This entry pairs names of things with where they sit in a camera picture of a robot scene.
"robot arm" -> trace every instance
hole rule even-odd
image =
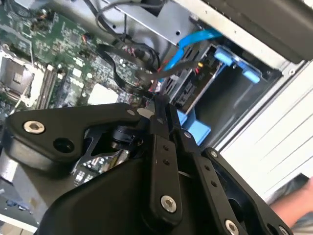
[[[166,97],[153,102],[150,118],[122,103],[7,118],[0,165],[12,171],[0,174],[29,204],[36,235],[292,234],[218,152],[200,152]],[[130,157],[75,187],[96,146]]]

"black metal bracket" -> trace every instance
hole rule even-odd
[[[68,183],[65,176],[79,161],[91,160],[99,143],[105,150],[111,143],[126,149],[137,146],[134,159],[61,196],[39,231],[47,231],[45,226],[53,230],[55,223],[78,228],[73,211],[89,210],[86,201],[101,200],[109,218],[105,224],[113,233],[120,231],[116,234],[125,234],[130,227],[130,232],[140,229],[137,234],[176,235],[187,230],[188,234],[278,235],[281,228],[292,234],[218,152],[209,148],[201,155],[192,135],[181,129],[177,110],[167,97],[155,96],[153,101],[155,114],[149,120],[127,104],[36,110],[7,118],[1,156],[21,163],[36,185],[47,178],[55,182],[51,176],[60,177],[60,185]],[[103,201],[113,197],[123,204]],[[123,213],[135,217],[111,226],[111,216]],[[61,233],[68,234],[62,228],[51,234]]]
[[[248,234],[285,235],[281,228],[288,234],[293,234],[288,226],[216,150],[207,148],[202,152],[202,155],[207,162],[210,162],[210,166],[207,166],[219,173],[219,182],[227,182],[224,185],[224,190],[228,194],[227,197],[231,199],[232,206],[237,210],[237,217]]]
[[[182,202],[175,144],[169,140],[168,99],[155,97],[156,113],[150,118],[150,135],[144,189],[144,220],[157,232],[168,232],[182,220]]]
[[[19,163],[61,177],[81,158],[89,128],[101,125],[109,130],[139,120],[138,112],[124,103],[18,112],[5,121],[3,150]],[[25,127],[29,121],[36,122]]]
[[[173,138],[177,143],[180,170],[199,180],[199,187],[206,202],[206,205],[203,205],[206,207],[206,216],[208,221],[213,220],[215,225],[213,227],[214,234],[228,234],[226,221],[231,221],[239,234],[248,235],[237,220],[211,161],[201,156],[193,136],[187,131],[177,130],[174,132]]]

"silver screw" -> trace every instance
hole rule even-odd
[[[163,121],[162,119],[160,119],[160,118],[158,118],[157,121],[158,121],[159,123],[161,123],[161,124],[164,124],[164,121]]]
[[[295,74],[295,70],[294,69],[289,70],[289,75],[294,75],[294,74]]]
[[[215,151],[213,151],[213,150],[210,152],[210,154],[212,155],[213,158],[217,158],[218,157],[217,153]]]
[[[279,226],[279,229],[280,229],[280,231],[282,231],[282,233],[283,233],[284,235],[289,235],[289,234],[287,233],[286,229],[284,229],[282,226]]]
[[[187,138],[191,138],[191,135],[189,134],[189,132],[186,132],[186,131],[185,131],[185,136],[186,136]]]
[[[41,134],[45,131],[45,126],[38,121],[27,121],[23,127],[26,132],[31,134]]]
[[[133,111],[133,110],[127,110],[127,113],[129,113],[130,115],[133,115],[133,116],[135,116],[135,112]]]
[[[169,213],[174,213],[177,210],[175,200],[167,195],[161,197],[161,205]]]
[[[237,228],[237,226],[234,224],[233,221],[231,220],[226,220],[225,221],[225,226],[227,228],[227,230],[230,232],[231,235],[239,235],[239,230]]]

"green circuit board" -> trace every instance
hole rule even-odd
[[[95,84],[99,83],[119,94],[121,102],[137,105],[140,98],[126,94],[115,84],[111,67],[94,51],[97,44],[105,41],[92,37],[89,43],[83,40],[88,33],[79,24],[65,16],[54,13],[49,20],[40,22],[23,19],[9,10],[7,5],[0,6],[0,45],[7,45],[10,51],[29,61],[34,60],[44,66],[52,65],[66,71],[65,79],[70,86],[62,94],[65,81],[56,79],[52,89],[50,108],[87,105],[88,97]],[[117,64],[117,72],[127,82],[136,84],[133,72],[136,65],[121,63],[121,58],[111,55]]]

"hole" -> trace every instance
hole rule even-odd
[[[165,200],[165,203],[167,204],[167,206],[168,206],[169,208],[172,208],[172,207],[173,207],[173,203],[171,202],[171,200],[166,199],[166,200]]]
[[[213,180],[211,181],[211,184],[217,188],[217,184]]]
[[[236,229],[235,229],[235,226],[234,226],[234,225],[232,225],[232,224],[230,224],[230,225],[229,225],[229,228],[230,228],[230,229],[231,229],[231,231],[233,231],[233,232],[236,230]]]
[[[57,138],[53,142],[53,147],[61,153],[71,153],[74,151],[74,144],[67,138]]]
[[[273,235],[279,235],[278,231],[271,224],[268,224],[268,229]]]
[[[166,164],[166,165],[170,165],[170,162],[167,159],[164,159],[163,163]]]
[[[241,206],[235,199],[230,198],[228,201],[235,213],[236,219],[238,220],[239,223],[242,223],[244,221],[244,213]]]
[[[40,126],[38,126],[37,124],[33,123],[29,125],[30,129],[32,130],[39,130]]]

